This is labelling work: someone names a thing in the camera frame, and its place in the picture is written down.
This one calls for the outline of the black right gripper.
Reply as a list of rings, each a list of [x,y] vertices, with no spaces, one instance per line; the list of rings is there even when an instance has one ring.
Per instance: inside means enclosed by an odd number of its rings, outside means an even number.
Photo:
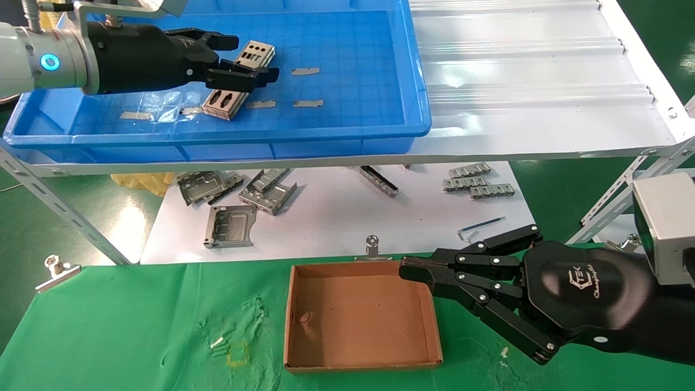
[[[693,287],[660,285],[641,254],[543,239],[527,225],[462,249],[405,255],[400,275],[458,302],[540,365],[568,343],[693,364]],[[519,274],[514,255],[524,250],[520,307],[521,288],[480,276]]]

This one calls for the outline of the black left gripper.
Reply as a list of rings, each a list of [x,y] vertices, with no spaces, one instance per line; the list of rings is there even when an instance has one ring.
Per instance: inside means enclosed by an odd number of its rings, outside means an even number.
[[[275,83],[277,67],[251,68],[221,60],[215,51],[238,49],[240,39],[211,30],[162,30],[151,24],[88,24],[98,86],[95,94],[165,91],[204,81],[222,91],[253,92]]]

